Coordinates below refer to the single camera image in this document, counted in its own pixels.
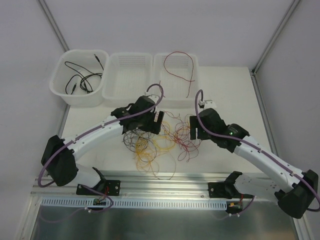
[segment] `white table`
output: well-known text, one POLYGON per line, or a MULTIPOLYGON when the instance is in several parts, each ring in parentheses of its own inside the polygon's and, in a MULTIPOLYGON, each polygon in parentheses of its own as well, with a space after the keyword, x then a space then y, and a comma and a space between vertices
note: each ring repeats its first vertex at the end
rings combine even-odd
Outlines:
MULTIPOLYGON (((236 123, 249 131, 263 146, 269 148, 263 119, 260 113, 250 72, 246 67, 199 67, 200 87, 204 99, 213 100, 217 112, 226 124, 236 123)), ((114 108, 105 103, 92 108, 71 107, 67 116, 63 137, 77 134, 102 121, 114 108)), ((194 109, 160 109, 173 113, 195 114, 194 109)), ((96 167, 105 171, 137 171, 133 153, 122 143, 123 137, 108 140, 86 153, 78 162, 84 166, 96 167)), ((172 155, 177 157, 176 148, 172 155)), ((172 173, 174 162, 169 154, 157 159, 162 173, 172 173)), ((198 157, 189 162, 176 161, 177 173, 231 173, 240 171, 248 174, 261 174, 261 171, 248 161, 221 149, 215 143, 203 141, 198 157)))

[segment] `white wall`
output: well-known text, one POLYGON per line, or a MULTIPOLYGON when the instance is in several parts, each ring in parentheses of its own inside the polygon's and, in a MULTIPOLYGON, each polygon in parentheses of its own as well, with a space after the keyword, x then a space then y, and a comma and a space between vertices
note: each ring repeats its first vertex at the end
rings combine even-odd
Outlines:
POLYGON ((0 239, 11 240, 64 103, 49 90, 63 53, 36 0, 0 7, 0 239))
POLYGON ((71 49, 194 53, 253 68, 292 0, 47 0, 71 49))
MULTIPOLYGON (((320 174, 320 1, 304 0, 258 71, 280 155, 320 174)), ((320 213, 307 214, 320 239, 320 213)))

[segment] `black cable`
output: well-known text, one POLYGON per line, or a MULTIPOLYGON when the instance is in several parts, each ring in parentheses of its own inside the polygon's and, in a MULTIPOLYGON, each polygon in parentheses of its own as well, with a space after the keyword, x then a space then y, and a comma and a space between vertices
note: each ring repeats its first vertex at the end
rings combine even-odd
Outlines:
MULTIPOLYGON (((95 57, 95 59, 98 61, 98 63, 100 64, 102 70, 104 70, 104 67, 102 66, 102 64, 101 64, 99 58, 97 57, 97 55, 94 54, 94 57, 95 57)), ((94 72, 92 72, 92 71, 89 71, 89 70, 88 70, 87 68, 85 68, 84 66, 81 66, 81 65, 79 65, 79 64, 76 64, 76 63, 74 63, 74 62, 65 61, 65 62, 64 62, 64 65, 66 65, 68 68, 70 68, 70 69, 72 69, 73 71, 75 71, 75 72, 78 73, 78 74, 73 75, 73 76, 70 78, 70 80, 67 82, 67 84, 66 84, 66 86, 65 86, 65 89, 64 89, 66 94, 68 94, 68 92, 67 92, 67 87, 68 87, 69 83, 70 83, 71 80, 72 80, 74 77, 76 77, 76 76, 78 76, 78 77, 81 78, 81 80, 80 80, 80 88, 81 88, 83 91, 85 91, 87 94, 90 94, 90 93, 92 93, 92 92, 94 91, 93 88, 92 88, 92 86, 91 86, 91 84, 90 84, 90 82, 88 81, 88 79, 91 78, 91 77, 93 77, 93 76, 98 76, 98 77, 100 77, 100 79, 102 79, 102 73, 100 73, 100 72, 99 72, 99 73, 94 73, 94 72), (87 72, 89 72, 89 73, 91 73, 91 74, 89 74, 89 75, 87 75, 87 76, 84 76, 84 75, 81 74, 78 70, 76 70, 76 69, 74 69, 73 67, 71 67, 70 64, 75 65, 75 66, 78 66, 78 67, 86 70, 87 72)), ((71 94, 74 93, 76 87, 77 87, 77 84, 74 84, 74 85, 73 85, 73 88, 72 88, 71 94)))

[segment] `white plastic bin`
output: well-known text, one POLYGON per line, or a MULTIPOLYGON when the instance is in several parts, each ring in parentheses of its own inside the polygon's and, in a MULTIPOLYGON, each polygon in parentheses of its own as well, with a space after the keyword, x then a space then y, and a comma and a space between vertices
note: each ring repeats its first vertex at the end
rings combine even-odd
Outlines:
POLYGON ((199 90, 199 65, 198 58, 193 54, 184 53, 158 53, 153 59, 153 83, 161 84, 164 89, 164 98, 160 103, 163 108, 194 108, 195 96, 199 90))
POLYGON ((153 57, 148 53, 114 53, 106 68, 102 96, 110 107, 127 106, 152 82, 153 57))
MULTIPOLYGON (((109 55, 103 50, 81 50, 74 49, 65 52, 59 59, 59 62, 52 74, 52 78, 49 84, 50 90, 55 94, 63 98, 63 100, 71 105, 77 107, 95 107, 103 102, 102 97, 102 88, 104 84, 104 75, 106 74, 107 62, 109 55), (99 58, 102 67, 97 61, 95 55, 99 58), (99 76, 95 75, 88 78, 89 83, 92 86, 93 92, 87 93, 86 91, 80 88, 81 77, 74 77, 71 82, 67 86, 66 94, 66 85, 72 76, 76 75, 77 72, 70 69, 65 65, 65 62, 69 61, 75 63, 77 65, 83 66, 89 71, 93 73, 102 73, 102 77, 100 79, 99 76), (73 86, 76 83, 76 88, 73 94, 72 92, 73 86)), ((84 76, 90 74, 90 72, 85 69, 70 64, 74 69, 79 71, 84 76)))

